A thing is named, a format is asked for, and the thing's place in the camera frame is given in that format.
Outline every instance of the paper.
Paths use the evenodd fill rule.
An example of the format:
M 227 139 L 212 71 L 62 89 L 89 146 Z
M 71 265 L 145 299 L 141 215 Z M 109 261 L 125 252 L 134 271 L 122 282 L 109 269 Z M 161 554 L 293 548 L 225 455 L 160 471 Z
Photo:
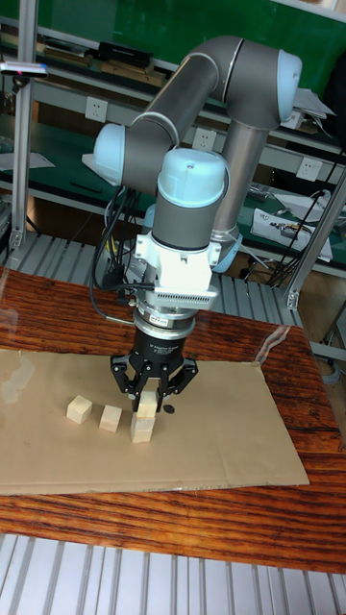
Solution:
M 292 241 L 289 229 L 291 227 L 296 227 L 297 224 L 297 222 L 292 222 L 292 220 L 287 220 L 281 216 L 272 215 L 266 211 L 262 211 L 262 209 L 255 209 L 251 233 L 259 237 L 271 239 L 284 246 L 289 246 Z M 304 224 L 303 229 L 298 232 L 293 242 L 292 249 L 298 251 L 303 250 L 308 245 L 314 230 L 314 227 Z M 319 257 L 326 262 L 332 260 L 333 252 L 329 239 L 327 239 L 324 244 Z
M 295 196 L 293 194 L 273 194 L 273 196 L 300 220 L 303 220 L 313 203 L 313 199 L 310 196 Z M 318 222 L 324 210 L 325 208 L 316 202 L 306 222 Z
M 23 359 L 6 403 L 0 392 L 0 493 L 309 483 L 257 364 L 200 362 L 169 400 L 175 414 L 160 412 L 152 441 L 136 445 L 108 357 L 2 352 L 0 391 Z M 78 394 L 94 403 L 81 426 L 65 416 Z M 116 434 L 98 428 L 106 404 L 123 408 Z
M 320 101 L 317 94 L 303 87 L 298 87 L 294 97 L 293 107 L 305 111 L 310 115 L 316 115 L 317 117 L 327 117 L 327 113 L 335 115 L 327 105 Z
M 30 154 L 30 168 L 39 169 L 48 166 L 55 166 L 53 162 L 50 162 L 42 154 L 32 152 Z M 14 154 L 0 154 L 0 171 L 13 171 L 14 167 Z

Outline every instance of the black cable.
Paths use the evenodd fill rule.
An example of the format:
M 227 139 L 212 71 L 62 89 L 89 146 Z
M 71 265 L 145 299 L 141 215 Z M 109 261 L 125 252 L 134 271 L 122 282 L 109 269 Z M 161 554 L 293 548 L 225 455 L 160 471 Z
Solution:
M 329 172 L 329 174 L 328 174 L 328 177 L 327 177 L 327 179 L 326 179 L 326 181 L 325 181 L 324 185 L 327 185 L 327 184 L 328 184 L 328 181 L 330 180 L 330 178 L 331 178 L 331 176 L 332 176 L 333 172 L 335 171 L 336 166 L 338 165 L 338 163 L 339 163 L 339 162 L 342 162 L 342 154 L 343 154 L 343 150 L 341 150 L 341 152 L 340 152 L 340 154 L 338 155 L 338 157 L 337 157 L 336 161 L 334 162 L 334 164 L 333 164 L 333 166 L 332 166 L 332 169 L 330 170 L 330 172 Z M 284 281 L 284 280 L 288 277 L 288 275 L 290 275 L 290 273 L 291 273 L 291 271 L 290 271 L 290 273 L 286 274 L 286 273 L 285 273 L 285 272 L 286 272 L 286 268 L 288 268 L 288 267 L 290 267 L 290 268 L 291 268 L 291 265 L 292 265 L 292 263 L 294 262 L 294 260 L 296 260 L 296 261 L 297 261 L 297 263 L 296 263 L 296 264 L 298 264 L 298 262 L 299 262 L 300 258 L 302 257 L 302 255 L 303 255 L 303 253 L 304 253 L 304 250 L 305 250 L 305 249 L 304 249 L 304 250 L 302 250 L 302 252 L 300 253 L 299 257 L 293 257 L 293 258 L 291 259 L 291 261 L 290 261 L 289 263 L 287 263 L 286 265 L 284 265 L 284 259 L 288 256 L 289 251 L 290 251 L 290 249 L 291 249 L 291 247 L 292 247 L 292 245 L 293 245 L 294 241 L 296 240 L 296 238 L 297 238 L 297 236 L 298 236 L 298 233 L 299 233 L 299 232 L 301 231 L 301 229 L 303 228 L 303 226 L 304 226 L 305 222 L 307 221 L 307 219 L 308 219 L 308 217 L 309 217 L 310 213 L 312 212 L 312 210 L 313 210 L 314 206 L 316 205 L 316 203 L 317 203 L 317 201 L 318 201 L 318 198 L 321 196 L 321 194 L 322 194 L 322 193 L 323 193 L 323 188 L 321 188 L 320 190 L 318 190 L 318 192 L 316 193 L 316 195 L 315 195 L 315 197 L 314 197 L 314 199 L 313 199 L 313 201 L 312 201 L 312 203 L 311 203 L 311 205 L 310 205 L 310 207 L 309 207 L 308 211 L 306 212 L 306 214 L 305 214 L 304 218 L 303 218 L 303 219 L 300 221 L 300 223 L 298 224 L 298 228 L 297 228 L 297 230 L 296 230 L 296 232 L 295 232 L 294 236 L 292 237 L 292 239 L 291 239 L 291 241 L 290 241 L 289 245 L 286 247 L 286 250 L 284 251 L 284 254 L 283 254 L 283 256 L 282 256 L 282 258 L 281 258 L 280 262 L 279 262 L 279 263 L 277 264 L 277 266 L 275 267 L 275 270 L 274 270 L 274 272 L 273 272 L 273 274 L 272 274 L 271 278 L 268 280 L 267 284 L 269 284 L 269 285 L 271 285 L 271 286 L 273 286 L 273 285 L 277 285 L 277 284 L 278 284 L 278 282 L 277 282 L 278 276 L 279 276 L 279 279 L 280 279 L 280 278 L 281 278 L 281 275 L 284 275 L 284 279 L 283 279 L 283 281 Z
M 108 222 L 108 225 L 105 229 L 105 231 L 103 232 L 101 239 L 96 247 L 95 253 L 94 253 L 94 257 L 92 260 L 92 268 L 91 268 L 91 276 L 93 278 L 93 283 L 96 286 L 96 288 L 98 288 L 99 290 L 105 290 L 105 288 L 99 284 L 96 280 L 96 267 L 99 261 L 99 258 L 103 252 L 103 250 L 105 249 L 105 246 L 107 244 L 107 242 L 109 241 L 109 245 L 111 245 L 112 243 L 112 231 L 114 229 L 114 226 L 116 224 L 116 222 L 119 219 L 120 213 L 124 208 L 125 205 L 125 201 L 126 201 L 126 195 L 124 196 L 123 200 L 121 201 L 120 205 L 118 206 L 118 209 L 116 211 L 114 211 L 114 206 L 115 206 L 115 202 L 116 202 L 116 198 L 120 192 L 120 190 L 122 189 L 122 186 L 119 187 L 117 189 L 117 191 L 115 192 L 112 201 L 111 201 L 111 207 L 110 207 L 110 220 Z
M 110 206 L 110 221 L 107 225 L 107 228 L 105 229 L 105 232 L 103 233 L 99 244 L 97 245 L 96 249 L 95 249 L 95 253 L 94 253 L 94 257 L 92 260 L 92 266 L 91 266 L 91 274 L 90 274 L 90 281 L 89 281 L 89 294 L 90 294 L 90 300 L 91 303 L 94 307 L 94 309 L 104 318 L 107 318 L 108 320 L 114 320 L 116 322 L 121 322 L 121 323 L 125 323 L 125 324 L 132 324 L 128 321 L 124 321 L 122 319 L 118 319 L 118 318 L 114 318 L 111 316 L 108 316 L 104 311 L 102 311 L 102 309 L 100 309 L 97 306 L 97 303 L 95 301 L 95 297 L 94 297 L 94 286 L 96 286 L 96 288 L 98 288 L 99 290 L 103 290 L 103 291 L 121 291 L 121 290 L 135 290 L 138 288 L 142 288 L 144 290 L 154 290 L 154 285 L 151 283 L 133 283 L 133 284 L 129 284 L 129 283 L 117 283 L 114 285 L 114 287 L 108 287 L 108 288 L 104 288 L 100 283 L 97 282 L 96 280 L 96 268 L 97 268 L 97 264 L 98 261 L 100 259 L 100 256 L 103 252 L 103 250 L 105 249 L 105 246 L 107 244 L 107 241 L 111 241 L 111 234 L 112 231 L 114 229 L 114 226 L 116 224 L 116 222 L 119 219 L 119 216 L 122 212 L 122 210 L 124 209 L 125 205 L 129 202 L 129 194 L 125 194 L 123 200 L 121 201 L 121 203 L 119 204 L 118 208 L 116 211 L 114 211 L 114 206 L 115 206 L 115 202 L 116 202 L 116 198 L 120 192 L 120 190 L 122 189 L 122 186 L 118 188 L 118 190 L 115 192 L 112 202 L 111 202 L 111 206 Z
M 81 228 L 73 235 L 72 239 L 70 239 L 70 242 L 74 241 L 76 239 L 76 237 L 78 237 L 79 233 L 82 232 L 82 230 L 86 227 L 87 223 L 91 220 L 93 213 L 91 212 L 91 214 L 87 217 L 86 222 L 84 222 L 81 226 Z
M 120 240 L 119 240 L 119 244 L 118 244 L 118 251 L 117 251 L 117 262 L 119 264 L 122 263 L 123 257 L 124 257 L 124 245 L 125 245 L 125 240 L 126 240 L 126 229 L 127 229 L 127 225 L 128 225 L 129 219 L 130 219 L 130 214 L 132 212 L 132 209 L 134 209 L 136 211 L 136 203 L 138 201 L 139 194 L 137 195 L 135 190 L 130 190 L 129 191 L 129 201 L 127 203 L 126 211 L 124 213 L 124 220 L 123 220 L 121 236 L 120 236 Z
M 0 28 L 0 62 L 3 62 L 3 61 L 4 61 L 4 54 L 3 54 L 3 44 L 2 44 L 2 38 L 1 38 L 1 28 Z M 2 114 L 4 110 L 4 107 L 5 107 L 5 75 L 2 75 L 0 115 Z
M 35 224 L 35 222 L 33 222 L 33 220 L 31 220 L 29 218 L 29 216 L 27 215 L 27 223 L 30 224 L 31 227 L 33 227 L 34 231 L 37 232 L 38 236 L 42 235 L 42 231 L 37 227 L 37 225 Z
M 126 211 L 128 210 L 128 208 L 130 206 L 132 192 L 133 191 L 130 188 L 128 188 L 128 190 L 125 192 L 124 208 L 126 208 Z M 110 212 L 109 212 L 109 219 L 110 220 L 111 220 L 111 217 L 113 216 L 113 211 L 114 211 L 114 203 L 112 203 L 111 206 L 110 206 Z M 118 245 L 117 253 L 115 255 L 114 248 L 113 248 L 113 241 L 112 241 L 112 237 L 111 237 L 111 239 L 109 241 L 109 248 L 110 248 L 111 265 L 112 265 L 112 268 L 114 270 L 116 270 L 118 268 L 119 264 L 121 263 L 121 259 L 119 257 L 119 246 L 120 246 L 120 243 Z

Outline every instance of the metal frame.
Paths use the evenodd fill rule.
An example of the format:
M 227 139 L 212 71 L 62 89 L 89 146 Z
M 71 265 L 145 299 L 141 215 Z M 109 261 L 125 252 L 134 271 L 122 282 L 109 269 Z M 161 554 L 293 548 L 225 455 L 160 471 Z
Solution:
M 289 284 L 287 285 L 284 297 L 290 309 L 297 309 L 299 293 L 307 279 L 313 264 L 316 262 L 325 242 L 332 232 L 333 226 L 342 212 L 346 202 L 346 169 L 334 189 L 334 193 L 329 204 L 326 206 L 321 219 L 314 231 L 312 238 L 296 268 Z
M 36 59 L 37 11 L 38 0 L 20 0 L 19 62 L 34 62 Z M 21 88 L 16 95 L 10 238 L 12 248 L 18 248 L 25 238 L 33 94 L 34 84 L 30 80 L 29 84 Z
M 71 79 L 71 75 L 67 71 L 58 71 L 54 68 L 50 68 L 49 72 L 50 74 L 57 74 L 59 76 L 62 76 L 65 79 Z M 98 86 L 102 89 L 104 89 L 104 87 L 106 86 L 104 82 L 101 82 L 100 84 L 99 81 L 86 78 L 85 76 L 81 76 L 81 79 L 76 79 L 74 76 L 73 81 L 77 81 L 78 83 L 83 83 L 86 85 Z M 150 102 L 153 98 L 147 93 L 135 91 L 134 89 L 126 88 L 123 86 L 107 84 L 107 87 L 110 91 L 131 96 L 132 98 L 136 98 L 137 100 L 145 100 L 147 102 Z M 38 100 L 40 103 L 59 107 L 60 109 L 76 111 L 82 114 L 84 114 L 86 111 L 87 96 L 87 93 L 76 91 L 71 87 L 55 85 L 51 82 L 35 81 L 34 85 L 35 100 Z M 137 108 L 136 106 L 127 106 L 123 103 L 112 100 L 108 101 L 107 121 L 109 122 L 130 126 L 141 113 L 142 109 Z M 224 115 L 218 114 L 216 112 L 201 110 L 201 112 L 199 113 L 199 117 L 205 117 L 207 119 L 213 119 L 218 122 L 223 122 L 225 124 L 225 128 L 229 125 L 229 122 L 227 122 L 227 118 Z M 183 143 L 191 145 L 195 137 L 195 132 L 196 126 L 191 127 L 187 131 L 183 139 Z M 277 132 L 273 131 L 270 134 L 272 136 L 279 137 L 282 140 L 297 142 L 300 144 L 311 146 L 321 151 L 324 147 L 324 144 L 319 142 L 311 143 L 310 140 L 304 139 L 301 135 L 286 135 L 285 133 L 280 132 L 280 130 L 278 130 Z M 222 152 L 225 140 L 226 130 L 225 132 L 218 130 L 213 147 L 215 152 Z M 340 153 L 340 148 L 331 145 L 326 144 L 325 149 L 326 151 L 333 154 Z M 283 146 L 266 143 L 260 155 L 259 163 L 263 164 L 264 166 L 275 167 L 296 174 L 303 161 L 304 156 L 304 154 L 294 152 L 292 150 L 287 150 Z M 320 156 L 315 157 L 314 155 L 311 155 L 311 157 L 322 161 L 322 167 L 320 169 L 318 179 L 321 181 L 326 180 L 334 164 L 330 160 L 325 160 Z M 343 168 L 344 167 L 342 164 L 338 164 L 336 166 L 336 169 L 334 170 L 333 175 L 330 178 L 331 184 L 337 184 L 342 175 Z

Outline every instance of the cable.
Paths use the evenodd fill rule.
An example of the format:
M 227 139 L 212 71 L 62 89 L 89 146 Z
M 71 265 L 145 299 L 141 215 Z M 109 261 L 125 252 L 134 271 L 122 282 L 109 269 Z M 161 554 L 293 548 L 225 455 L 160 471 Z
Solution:
M 126 211 L 124 213 L 124 220 L 123 220 L 123 225 L 122 225 L 121 236 L 120 236 L 120 240 L 118 243 L 117 259 L 116 259 L 118 264 L 121 264 L 123 261 L 124 244 L 126 240 L 126 229 L 127 229 L 127 225 L 130 219 L 130 214 L 132 213 L 132 209 L 134 209 L 134 211 L 136 212 L 139 196 L 140 196 L 140 193 L 137 194 L 135 190 L 129 190 L 128 192 L 128 201 L 126 204 Z
M 34 231 L 37 232 L 38 236 L 42 235 L 42 231 L 39 230 L 35 222 L 33 222 L 33 220 L 31 220 L 28 215 L 27 215 L 27 223 L 30 224 L 31 227 L 33 227 Z
M 3 61 L 4 61 L 4 54 L 3 54 L 3 44 L 2 44 L 2 38 L 1 38 L 1 26 L 0 26 L 0 62 L 3 62 Z M 4 107 L 5 107 L 5 75 L 2 75 L 0 115 L 2 114 L 4 110 Z
M 109 208 L 109 222 L 107 225 L 107 228 L 105 229 L 103 235 L 101 236 L 101 240 L 99 242 L 99 244 L 97 245 L 96 249 L 95 249 L 95 253 L 94 253 L 94 257 L 92 260 L 92 267 L 91 267 L 91 275 L 90 275 L 90 282 L 89 282 L 89 294 L 90 294 L 90 300 L 91 303 L 94 307 L 94 309 L 104 318 L 106 318 L 107 320 L 110 320 L 112 322 L 117 322 L 120 324 L 126 324 L 126 325 L 133 325 L 134 323 L 128 320 L 123 320 L 122 318 L 116 318 L 114 316 L 109 316 L 108 314 L 106 314 L 104 311 L 102 311 L 102 309 L 100 309 L 97 306 L 97 303 L 95 301 L 95 297 L 94 297 L 94 286 L 96 286 L 96 288 L 98 288 L 99 290 L 103 290 L 103 291 L 110 291 L 110 290 L 114 290 L 114 291 L 121 291 L 121 290 L 132 290 L 132 289 L 138 289 L 138 288 L 142 288 L 145 290 L 154 290 L 154 285 L 151 283 L 117 283 L 114 285 L 114 287 L 108 287 L 108 288 L 104 288 L 100 283 L 97 282 L 96 279 L 96 268 L 97 268 L 97 264 L 98 261 L 100 259 L 100 256 L 103 252 L 103 250 L 105 249 L 105 246 L 107 244 L 107 242 L 110 242 L 110 246 L 111 246 L 111 234 L 112 231 L 114 229 L 114 226 L 116 224 L 116 222 L 119 219 L 119 216 L 122 212 L 122 210 L 124 209 L 124 207 L 126 205 L 128 205 L 129 203 L 131 203 L 132 197 L 134 192 L 129 190 L 125 195 L 123 200 L 121 201 L 120 205 L 118 205 L 117 210 L 114 210 L 115 208 L 115 204 L 116 204 L 116 199 L 119 196 L 120 190 L 122 189 L 122 186 L 118 188 L 118 190 L 115 192 L 112 200 L 111 200 L 111 205 Z
M 112 199 L 111 199 L 111 200 L 110 200 L 110 202 L 108 203 L 108 205 L 107 205 L 107 207 L 106 207 L 106 209 L 105 209 L 105 213 L 104 213 L 104 223 L 105 223 L 105 228 L 106 228 L 106 227 L 107 227 L 107 225 L 108 225 L 108 214 L 109 214 L 109 209 L 110 209 L 111 203 L 112 203 Z
M 90 277 L 90 284 L 89 284 L 89 290 L 90 290 L 90 300 L 91 303 L 93 305 L 93 307 L 95 308 L 95 310 L 97 311 L 98 314 L 100 314 L 100 316 L 103 316 L 103 318 L 106 318 L 106 320 L 110 320 L 113 323 L 119 323 L 121 325 L 130 325 L 131 327 L 135 326 L 135 323 L 133 323 L 131 320 L 124 320 L 123 318 L 115 318 L 115 316 L 109 316 L 108 314 L 106 314 L 104 311 L 102 311 L 102 309 L 100 309 L 95 301 L 95 297 L 94 297 L 94 291 L 93 291 L 93 285 L 91 282 L 91 277 Z
M 330 358 L 325 358 L 325 357 L 320 357 L 319 355 L 315 355 L 316 358 L 320 359 L 321 361 L 325 361 L 325 363 L 328 363 L 332 368 L 333 368 L 333 373 L 332 374 L 328 374 L 327 376 L 322 376 L 322 380 L 325 384 L 336 384 L 337 382 L 340 382 L 341 380 L 341 370 L 339 368 L 339 366 L 337 365 L 337 363 L 335 363 L 333 360 L 331 360 Z
M 342 161 L 342 154 L 343 154 L 343 150 L 341 150 L 340 154 L 338 155 L 336 161 L 334 162 L 332 169 L 330 170 L 328 177 L 326 179 L 325 185 L 328 184 L 328 181 L 330 180 L 333 172 L 335 171 L 336 166 L 338 165 L 338 163 L 340 161 Z M 302 252 L 300 253 L 300 255 L 298 257 L 294 257 L 289 263 L 287 263 L 286 265 L 284 265 L 284 259 L 288 256 L 289 251 L 294 243 L 294 241 L 296 240 L 298 233 L 301 231 L 302 227 L 304 226 L 305 222 L 307 221 L 307 218 L 309 217 L 310 213 L 312 212 L 315 204 L 317 203 L 317 200 L 319 198 L 319 196 L 323 193 L 323 188 L 321 188 L 320 190 L 318 190 L 315 193 L 315 197 L 312 201 L 311 206 L 309 207 L 308 211 L 306 212 L 304 218 L 300 221 L 298 228 L 294 234 L 294 236 L 292 237 L 289 245 L 286 247 L 284 254 L 280 260 L 280 262 L 278 262 L 276 268 L 274 269 L 274 272 L 271 276 L 271 278 L 268 280 L 267 284 L 274 286 L 274 285 L 280 285 L 281 283 L 284 282 L 284 280 L 288 277 L 288 275 L 290 275 L 290 273 L 292 273 L 292 268 L 291 265 L 294 263 L 294 261 L 296 261 L 296 263 L 294 264 L 294 266 L 296 266 L 300 260 L 300 258 L 302 257 L 304 250 L 302 250 Z M 285 272 L 285 268 L 290 267 L 290 273 L 286 274 Z
M 76 232 L 76 234 L 73 235 L 72 239 L 70 240 L 70 242 L 74 241 L 76 239 L 76 237 L 78 237 L 79 233 L 82 232 L 82 230 L 86 227 L 88 221 L 91 219 L 93 213 L 91 212 L 91 214 L 87 217 L 86 222 L 81 226 L 80 230 Z

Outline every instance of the wooden block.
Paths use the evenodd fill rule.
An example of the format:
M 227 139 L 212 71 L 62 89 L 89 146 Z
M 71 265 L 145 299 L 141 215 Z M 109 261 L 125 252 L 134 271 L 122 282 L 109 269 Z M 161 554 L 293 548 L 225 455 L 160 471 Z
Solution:
M 156 416 L 158 407 L 157 395 L 155 391 L 143 391 L 136 416 L 138 419 L 152 419 Z
M 105 406 L 102 412 L 100 430 L 116 432 L 119 425 L 122 409 L 116 406 Z
M 136 431 L 133 429 L 133 424 L 131 424 L 130 436 L 133 441 L 133 444 L 138 444 L 139 442 L 150 442 L 152 431 Z
M 82 395 L 77 395 L 67 406 L 66 416 L 74 423 L 82 425 L 92 411 L 92 402 L 86 400 Z
M 134 424 L 134 429 L 136 429 L 136 431 L 152 431 L 155 425 L 155 421 L 155 417 L 152 419 L 137 418 L 136 413 L 134 412 L 132 424 Z
M 155 425 L 155 418 L 153 419 L 138 419 L 134 412 L 130 427 L 130 436 L 133 442 L 149 442 L 153 428 Z

